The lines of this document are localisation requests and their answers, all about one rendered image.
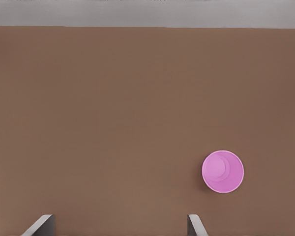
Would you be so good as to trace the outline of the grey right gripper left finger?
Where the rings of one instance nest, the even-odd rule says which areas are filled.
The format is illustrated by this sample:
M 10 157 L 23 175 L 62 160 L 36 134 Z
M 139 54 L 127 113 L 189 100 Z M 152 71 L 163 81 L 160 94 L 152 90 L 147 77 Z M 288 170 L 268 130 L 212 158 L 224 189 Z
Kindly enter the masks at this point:
M 55 216 L 42 215 L 21 236 L 55 236 Z

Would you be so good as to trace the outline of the pink bowl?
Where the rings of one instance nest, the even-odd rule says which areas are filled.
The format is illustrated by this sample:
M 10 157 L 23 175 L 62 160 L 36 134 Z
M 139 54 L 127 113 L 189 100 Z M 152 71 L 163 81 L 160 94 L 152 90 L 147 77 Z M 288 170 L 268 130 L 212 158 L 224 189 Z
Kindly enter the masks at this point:
M 244 165 L 231 151 L 210 153 L 202 164 L 202 178 L 212 191 L 230 193 L 239 188 L 244 179 Z

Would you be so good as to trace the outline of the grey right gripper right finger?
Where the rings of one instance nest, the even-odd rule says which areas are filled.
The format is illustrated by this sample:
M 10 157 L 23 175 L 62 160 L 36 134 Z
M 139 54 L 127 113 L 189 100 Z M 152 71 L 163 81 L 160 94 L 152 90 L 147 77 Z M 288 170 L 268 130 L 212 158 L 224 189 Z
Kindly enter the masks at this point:
M 208 233 L 196 214 L 187 215 L 187 235 L 188 236 L 208 236 Z

